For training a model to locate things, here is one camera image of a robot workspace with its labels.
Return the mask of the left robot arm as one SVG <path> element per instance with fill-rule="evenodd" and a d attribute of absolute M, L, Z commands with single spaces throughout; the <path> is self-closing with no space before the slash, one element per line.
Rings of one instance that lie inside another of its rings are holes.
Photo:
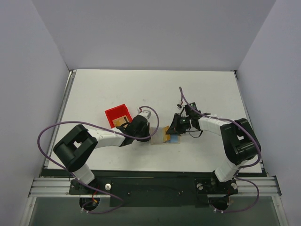
<path fill-rule="evenodd" d="M 95 176 L 86 164 L 94 149 L 101 147 L 123 147 L 134 140 L 150 135 L 148 119 L 150 111 L 142 111 L 125 127 L 113 128 L 113 132 L 86 129 L 76 125 L 54 147 L 54 153 L 80 183 L 80 188 L 87 194 L 96 190 Z"/>

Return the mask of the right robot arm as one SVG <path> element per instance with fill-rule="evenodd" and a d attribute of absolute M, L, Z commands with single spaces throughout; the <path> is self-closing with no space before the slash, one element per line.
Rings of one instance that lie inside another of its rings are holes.
<path fill-rule="evenodd" d="M 214 176 L 210 180 L 211 189 L 216 193 L 222 192 L 227 187 L 227 182 L 261 150 L 249 121 L 245 118 L 222 121 L 217 116 L 202 113 L 194 102 L 178 107 L 182 111 L 174 114 L 166 134 L 181 135 L 191 133 L 191 129 L 195 129 L 200 135 L 206 131 L 222 138 L 226 160 L 213 171 Z"/>

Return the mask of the gold VIP card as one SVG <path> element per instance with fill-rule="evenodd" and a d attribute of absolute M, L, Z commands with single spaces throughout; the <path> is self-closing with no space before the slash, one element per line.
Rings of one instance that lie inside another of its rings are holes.
<path fill-rule="evenodd" d="M 169 142 L 171 140 L 171 135 L 167 134 L 168 130 L 169 130 L 169 126 L 166 126 L 162 129 L 164 143 Z"/>

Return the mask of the red plastic bin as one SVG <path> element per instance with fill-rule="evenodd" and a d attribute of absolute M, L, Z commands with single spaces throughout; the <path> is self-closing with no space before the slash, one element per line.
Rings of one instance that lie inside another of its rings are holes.
<path fill-rule="evenodd" d="M 128 119 L 130 120 L 130 122 L 132 121 L 132 117 L 131 117 L 131 115 L 128 111 L 128 108 L 125 104 L 122 104 L 122 105 L 116 106 L 114 108 L 105 110 L 105 115 L 108 119 L 108 122 L 109 122 L 111 128 L 114 128 L 114 125 L 113 125 L 112 121 L 116 118 L 121 117 L 121 116 L 126 115 L 128 117 Z"/>

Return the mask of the beige leather card holder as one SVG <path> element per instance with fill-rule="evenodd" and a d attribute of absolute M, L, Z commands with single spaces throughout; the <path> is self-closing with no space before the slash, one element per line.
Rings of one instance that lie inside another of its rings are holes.
<path fill-rule="evenodd" d="M 178 135 L 171 135 L 169 142 L 163 142 L 163 127 L 159 127 L 157 132 L 150 138 L 152 145 L 163 145 L 163 144 L 180 144 L 180 137 Z"/>

